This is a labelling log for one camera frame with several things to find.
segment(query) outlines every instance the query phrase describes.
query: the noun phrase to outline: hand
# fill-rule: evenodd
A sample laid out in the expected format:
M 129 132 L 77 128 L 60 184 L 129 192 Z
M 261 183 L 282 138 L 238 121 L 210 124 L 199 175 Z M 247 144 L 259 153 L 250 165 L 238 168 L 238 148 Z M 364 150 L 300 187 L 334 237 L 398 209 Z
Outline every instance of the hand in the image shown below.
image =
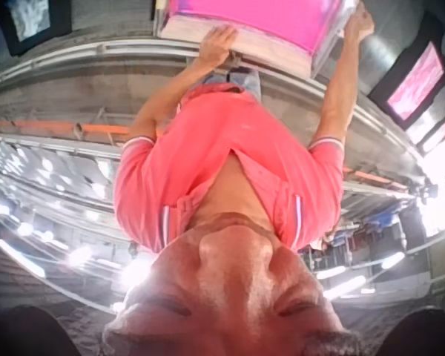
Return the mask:
M 358 42 L 363 41 L 367 36 L 374 33 L 375 25 L 372 16 L 364 7 L 362 1 L 356 8 L 355 13 L 351 15 L 344 30 L 345 39 L 354 39 Z
M 229 25 L 214 27 L 200 45 L 198 62 L 210 70 L 219 67 L 229 56 L 229 49 L 237 38 L 237 30 Z

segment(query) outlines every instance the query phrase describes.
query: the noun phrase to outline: man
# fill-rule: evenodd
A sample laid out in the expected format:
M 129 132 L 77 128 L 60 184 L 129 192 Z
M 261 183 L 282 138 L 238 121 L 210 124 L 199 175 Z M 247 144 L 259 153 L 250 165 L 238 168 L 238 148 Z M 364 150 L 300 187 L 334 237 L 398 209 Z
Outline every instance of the man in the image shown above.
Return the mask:
M 228 57 L 237 37 L 229 26 L 214 28 L 199 57 L 143 105 L 115 209 L 159 256 L 105 333 L 116 355 L 358 355 L 295 252 L 339 218 L 359 45 L 373 30 L 360 4 L 308 150 L 257 94 L 231 82 L 194 88 Z

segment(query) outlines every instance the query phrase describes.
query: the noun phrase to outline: shirt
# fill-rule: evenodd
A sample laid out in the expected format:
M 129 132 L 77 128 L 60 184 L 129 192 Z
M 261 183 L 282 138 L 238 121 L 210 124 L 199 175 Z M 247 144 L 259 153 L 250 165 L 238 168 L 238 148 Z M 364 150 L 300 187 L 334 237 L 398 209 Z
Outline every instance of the shirt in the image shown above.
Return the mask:
M 199 86 L 156 142 L 137 137 L 124 145 L 114 207 L 119 224 L 144 247 L 160 252 L 185 231 L 231 152 L 292 250 L 337 222 L 343 144 L 324 137 L 307 150 L 249 93 L 232 89 Z

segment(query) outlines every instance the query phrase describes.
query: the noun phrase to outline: forearm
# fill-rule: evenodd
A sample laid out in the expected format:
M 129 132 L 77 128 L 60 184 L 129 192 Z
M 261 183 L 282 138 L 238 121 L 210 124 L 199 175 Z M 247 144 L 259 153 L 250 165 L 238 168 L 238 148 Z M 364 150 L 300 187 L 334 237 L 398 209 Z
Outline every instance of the forearm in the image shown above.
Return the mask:
M 343 51 L 327 89 L 314 141 L 331 136 L 344 143 L 357 98 L 359 40 L 345 38 Z
M 188 89 L 204 78 L 213 68 L 196 59 L 167 85 L 152 95 L 142 106 L 129 129 L 128 139 L 145 135 L 156 139 L 156 127 L 174 111 Z

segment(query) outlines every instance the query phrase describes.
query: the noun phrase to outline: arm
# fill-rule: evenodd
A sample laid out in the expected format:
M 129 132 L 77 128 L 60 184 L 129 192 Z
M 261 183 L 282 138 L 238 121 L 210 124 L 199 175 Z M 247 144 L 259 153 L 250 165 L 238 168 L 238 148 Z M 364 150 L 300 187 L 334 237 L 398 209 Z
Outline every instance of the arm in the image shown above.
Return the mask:
M 320 124 L 312 142 L 332 137 L 344 144 L 356 105 L 359 44 L 373 31 L 372 17 L 361 2 L 346 25 L 343 51 L 326 90 Z
M 192 85 L 225 61 L 236 36 L 236 30 L 229 26 L 211 30 L 201 43 L 198 58 L 142 106 L 130 126 L 128 139 L 146 136 L 155 141 L 157 125 L 174 111 Z

